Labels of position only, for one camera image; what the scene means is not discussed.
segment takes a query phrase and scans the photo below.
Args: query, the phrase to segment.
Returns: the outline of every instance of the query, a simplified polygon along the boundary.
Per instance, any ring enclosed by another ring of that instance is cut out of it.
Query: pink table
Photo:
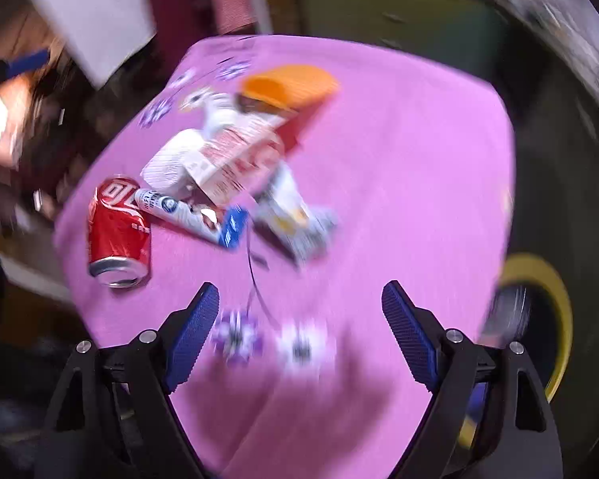
[[[341,84],[289,157],[307,203],[330,206],[340,228],[328,256],[301,272],[253,236],[270,270],[255,267],[276,318],[317,319],[337,341],[319,380],[283,373],[273,329],[259,306],[265,351],[227,368],[209,342],[172,396],[191,442],[223,478],[383,479],[406,448],[430,399],[414,382],[381,312],[382,287],[398,279],[416,305],[446,327],[477,335],[505,252],[512,195],[512,130],[486,83],[435,63],[355,43],[264,36],[195,44],[171,79],[195,76],[150,127],[136,117],[94,163],[57,221],[55,244],[78,312],[98,345],[125,344],[187,306],[202,282],[221,309],[244,307],[246,247],[236,253],[164,226],[153,228],[152,276],[112,291],[87,274],[86,217],[94,188],[114,173],[138,177],[174,134],[201,127],[202,111],[179,103],[205,85],[235,91],[246,73],[311,63]],[[249,196],[241,203],[252,208]]]

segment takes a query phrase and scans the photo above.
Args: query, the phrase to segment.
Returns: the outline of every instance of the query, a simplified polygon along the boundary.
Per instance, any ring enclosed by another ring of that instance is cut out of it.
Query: blue handle
[[[167,354],[164,382],[169,393],[188,380],[220,310],[220,293],[215,286],[209,284],[200,291],[186,310],[177,312],[185,317]]]
[[[416,382],[433,392],[439,384],[435,348],[415,315],[415,305],[395,281],[381,294],[382,310]]]
[[[11,79],[23,72],[37,70],[49,62],[50,54],[45,48],[25,57],[20,57],[9,63],[7,68],[7,79]]]

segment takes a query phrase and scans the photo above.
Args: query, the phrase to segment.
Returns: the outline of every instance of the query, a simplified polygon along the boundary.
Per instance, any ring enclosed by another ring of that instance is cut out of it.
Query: toothpaste tube
[[[141,211],[228,249],[238,246],[248,219],[248,212],[239,207],[219,209],[207,205],[189,206],[186,202],[150,189],[138,189],[135,201]]]

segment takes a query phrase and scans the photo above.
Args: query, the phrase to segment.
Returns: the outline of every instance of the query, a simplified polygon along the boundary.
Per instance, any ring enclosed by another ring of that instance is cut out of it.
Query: orange lid
[[[313,65],[283,65],[242,82],[241,94],[283,110],[296,110],[339,88],[330,73]]]

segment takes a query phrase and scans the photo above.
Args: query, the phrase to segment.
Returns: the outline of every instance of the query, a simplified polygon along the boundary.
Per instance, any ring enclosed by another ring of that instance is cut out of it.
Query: soda can
[[[111,288],[135,286],[149,273],[151,228],[128,176],[105,180],[89,205],[89,273]]]

